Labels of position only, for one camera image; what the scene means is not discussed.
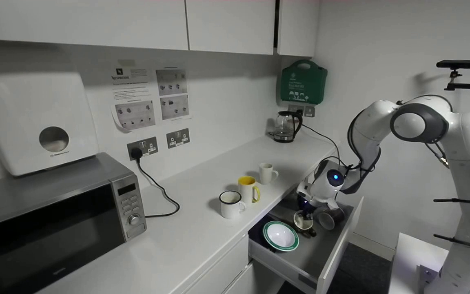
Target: kettle handle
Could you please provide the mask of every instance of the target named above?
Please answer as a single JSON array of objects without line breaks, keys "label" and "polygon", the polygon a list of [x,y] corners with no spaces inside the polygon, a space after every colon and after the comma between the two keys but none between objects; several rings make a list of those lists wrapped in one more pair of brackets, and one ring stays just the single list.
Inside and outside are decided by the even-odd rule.
[{"label": "kettle handle", "polygon": [[297,133],[300,131],[300,127],[302,127],[302,115],[298,112],[292,111],[291,116],[293,116],[293,123],[295,123],[295,117],[298,118],[298,120],[299,120],[299,125],[295,129],[295,132],[293,132],[293,137],[295,137],[297,135]]}]

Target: green first aid kit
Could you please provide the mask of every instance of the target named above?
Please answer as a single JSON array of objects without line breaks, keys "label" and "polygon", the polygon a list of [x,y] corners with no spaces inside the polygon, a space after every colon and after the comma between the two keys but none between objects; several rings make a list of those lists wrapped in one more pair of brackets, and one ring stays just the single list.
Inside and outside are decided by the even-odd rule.
[{"label": "green first aid kit", "polygon": [[282,101],[320,104],[328,70],[310,60],[299,60],[282,70],[280,99]]}]

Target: yellow mug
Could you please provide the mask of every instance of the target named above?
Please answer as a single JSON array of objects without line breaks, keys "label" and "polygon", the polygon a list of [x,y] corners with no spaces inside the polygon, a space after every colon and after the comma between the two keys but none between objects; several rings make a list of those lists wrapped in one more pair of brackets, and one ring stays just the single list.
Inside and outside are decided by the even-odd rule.
[{"label": "yellow mug", "polygon": [[[261,199],[261,190],[256,186],[257,180],[254,177],[244,176],[239,178],[239,192],[242,195],[242,202],[255,203]],[[253,196],[253,190],[257,191],[257,198]]]}]

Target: microwave dial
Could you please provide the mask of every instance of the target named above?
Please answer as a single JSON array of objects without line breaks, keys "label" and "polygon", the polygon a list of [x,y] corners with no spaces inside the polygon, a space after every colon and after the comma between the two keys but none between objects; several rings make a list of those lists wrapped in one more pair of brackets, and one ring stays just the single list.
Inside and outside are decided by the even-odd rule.
[{"label": "microwave dial", "polygon": [[128,218],[128,223],[130,225],[136,225],[140,222],[140,217],[138,214],[132,214],[129,218]]}]

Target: green rim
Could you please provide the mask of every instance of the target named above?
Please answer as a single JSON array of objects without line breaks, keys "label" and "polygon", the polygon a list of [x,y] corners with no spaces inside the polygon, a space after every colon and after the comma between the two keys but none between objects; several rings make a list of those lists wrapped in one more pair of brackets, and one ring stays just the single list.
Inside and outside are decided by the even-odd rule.
[{"label": "green rim", "polygon": [[[295,241],[293,242],[293,245],[291,245],[289,247],[282,247],[280,245],[277,245],[277,244],[273,243],[273,241],[271,241],[271,239],[268,237],[266,232],[267,232],[268,227],[270,225],[274,225],[274,224],[283,225],[284,227],[287,227],[291,231],[291,233],[293,233],[293,236],[295,237]],[[281,221],[268,222],[264,226],[264,228],[262,229],[262,233],[263,233],[264,238],[266,239],[266,241],[269,243],[269,245],[271,245],[275,249],[279,249],[280,251],[292,251],[292,250],[295,250],[299,246],[299,236],[297,235],[297,233],[289,225],[287,225],[287,224],[285,224]]]}]

